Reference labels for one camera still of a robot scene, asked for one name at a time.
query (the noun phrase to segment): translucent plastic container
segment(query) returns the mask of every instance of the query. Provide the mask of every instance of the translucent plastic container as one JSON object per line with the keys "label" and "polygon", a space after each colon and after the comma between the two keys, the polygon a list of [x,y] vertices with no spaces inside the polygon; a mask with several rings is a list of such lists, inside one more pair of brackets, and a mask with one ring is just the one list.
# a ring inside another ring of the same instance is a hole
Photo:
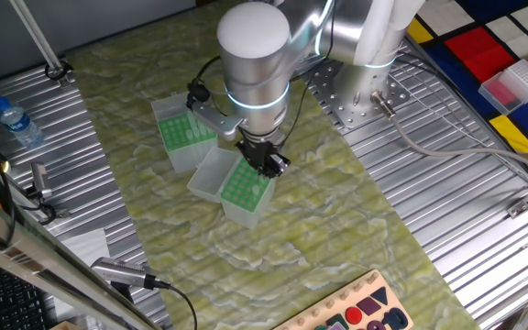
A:
{"label": "translucent plastic container", "polygon": [[521,102],[528,103],[528,61],[519,60],[506,69],[499,78]]}
{"label": "translucent plastic container", "polygon": [[523,105],[523,102],[511,92],[508,87],[502,84],[499,79],[501,74],[502,72],[484,82],[478,89],[478,92],[484,96],[484,98],[486,98],[496,110],[504,115],[508,115],[510,112]]}
{"label": "translucent plastic container", "polygon": [[237,152],[213,148],[187,188],[207,201],[221,203],[225,216],[254,229],[274,194],[275,181],[252,169]]}
{"label": "translucent plastic container", "polygon": [[274,194],[275,181],[259,175],[242,158],[229,172],[221,191],[221,204],[228,219],[256,228]]}
{"label": "translucent plastic container", "polygon": [[217,135],[197,121],[184,105],[187,94],[152,102],[164,147],[174,171],[197,168],[211,148],[217,147]]}
{"label": "translucent plastic container", "polygon": [[209,202],[221,203],[220,190],[227,174],[237,164],[240,157],[241,155],[237,152],[212,148],[192,176],[187,188],[195,196]]}

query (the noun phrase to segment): red block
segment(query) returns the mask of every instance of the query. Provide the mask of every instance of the red block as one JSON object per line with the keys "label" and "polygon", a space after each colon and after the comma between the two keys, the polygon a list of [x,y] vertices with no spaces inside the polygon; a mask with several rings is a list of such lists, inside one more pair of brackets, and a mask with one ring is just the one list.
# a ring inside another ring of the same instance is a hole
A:
{"label": "red block", "polygon": [[482,27],[453,37],[445,44],[481,83],[515,63],[511,54]]}

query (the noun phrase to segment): metal pole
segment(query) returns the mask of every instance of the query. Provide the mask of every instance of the metal pole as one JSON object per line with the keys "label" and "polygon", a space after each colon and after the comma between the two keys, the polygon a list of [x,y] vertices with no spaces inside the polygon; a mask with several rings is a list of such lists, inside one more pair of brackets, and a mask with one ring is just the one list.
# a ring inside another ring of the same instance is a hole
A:
{"label": "metal pole", "polygon": [[[24,218],[24,224],[15,225],[11,248],[0,251],[1,268],[111,328],[127,329],[125,321],[136,329],[159,329],[41,225]],[[6,239],[9,221],[9,216],[0,210],[0,241]]]}
{"label": "metal pole", "polygon": [[[28,6],[24,0],[9,0],[9,2],[16,10],[17,15],[24,23],[24,26],[26,26],[27,32],[29,32],[30,36],[32,36],[34,39],[34,42],[36,42],[36,46],[38,46],[40,49],[40,52],[44,56],[44,59],[52,69],[53,73],[61,73],[63,70],[61,61],[58,57],[56,57],[56,54],[54,54],[54,50],[52,50],[52,47],[46,40],[46,37],[44,37],[42,30],[40,30],[38,23],[36,23],[36,20],[32,16],[32,13],[29,12]],[[71,85],[71,82],[67,76],[60,78],[58,82],[60,87],[67,87]]]}

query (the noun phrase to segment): plastic bottle cap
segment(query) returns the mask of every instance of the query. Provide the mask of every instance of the plastic bottle cap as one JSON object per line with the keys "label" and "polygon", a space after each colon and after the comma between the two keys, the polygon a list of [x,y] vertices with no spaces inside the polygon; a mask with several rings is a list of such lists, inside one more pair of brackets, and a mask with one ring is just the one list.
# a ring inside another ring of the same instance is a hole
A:
{"label": "plastic bottle cap", "polygon": [[4,96],[0,96],[0,111],[9,109],[9,106],[9,100]]}

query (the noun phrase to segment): pipette tip box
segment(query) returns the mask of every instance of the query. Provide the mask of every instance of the pipette tip box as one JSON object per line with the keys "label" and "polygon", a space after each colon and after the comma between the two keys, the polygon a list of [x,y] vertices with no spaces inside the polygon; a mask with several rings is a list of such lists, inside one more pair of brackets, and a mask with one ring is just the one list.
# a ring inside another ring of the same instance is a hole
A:
{"label": "pipette tip box", "polygon": [[211,148],[217,147],[217,135],[196,120],[184,105],[187,94],[152,102],[164,147],[174,171],[197,168]]}
{"label": "pipette tip box", "polygon": [[187,188],[207,201],[221,203],[228,219],[254,229],[268,208],[275,180],[259,175],[239,153],[212,148]]}

